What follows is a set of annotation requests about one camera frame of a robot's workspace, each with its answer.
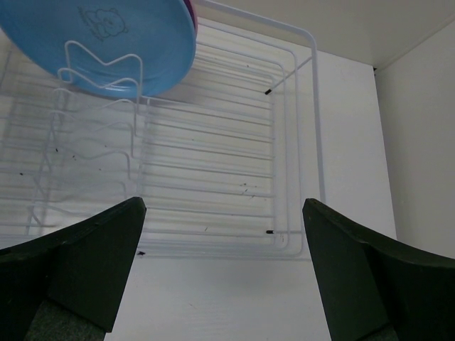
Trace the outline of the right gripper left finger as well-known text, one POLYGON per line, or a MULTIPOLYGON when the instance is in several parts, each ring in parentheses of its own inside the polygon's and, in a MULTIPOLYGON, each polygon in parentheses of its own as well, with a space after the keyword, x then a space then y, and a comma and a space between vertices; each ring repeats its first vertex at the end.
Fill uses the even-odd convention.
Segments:
POLYGON ((103 340, 114 327, 146 216, 131 197, 1 250, 2 340, 103 340))

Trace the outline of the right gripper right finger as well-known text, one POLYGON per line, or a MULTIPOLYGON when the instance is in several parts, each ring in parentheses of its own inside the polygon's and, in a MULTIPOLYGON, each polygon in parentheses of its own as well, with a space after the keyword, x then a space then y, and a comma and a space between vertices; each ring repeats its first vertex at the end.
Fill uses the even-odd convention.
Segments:
POLYGON ((453 340, 454 260, 362 226, 316 199, 302 215, 332 340, 453 340))

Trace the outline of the blue plate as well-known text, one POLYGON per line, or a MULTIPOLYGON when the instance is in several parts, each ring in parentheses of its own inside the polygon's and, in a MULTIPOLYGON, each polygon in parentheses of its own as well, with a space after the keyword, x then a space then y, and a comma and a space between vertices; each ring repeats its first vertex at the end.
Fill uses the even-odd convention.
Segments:
POLYGON ((196 54, 183 1, 2 1, 1 29, 46 72, 108 97, 168 91, 196 54))

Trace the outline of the pink plate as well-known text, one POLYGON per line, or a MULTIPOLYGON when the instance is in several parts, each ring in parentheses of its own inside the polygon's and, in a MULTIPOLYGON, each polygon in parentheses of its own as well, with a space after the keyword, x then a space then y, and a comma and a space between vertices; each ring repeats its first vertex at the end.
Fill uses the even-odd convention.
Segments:
POLYGON ((198 32, 198 17, 196 14, 196 10, 194 9, 193 3, 191 0, 183 0, 183 1, 188 9, 189 14, 191 15, 193 25, 195 28, 195 32, 197 33, 198 32))

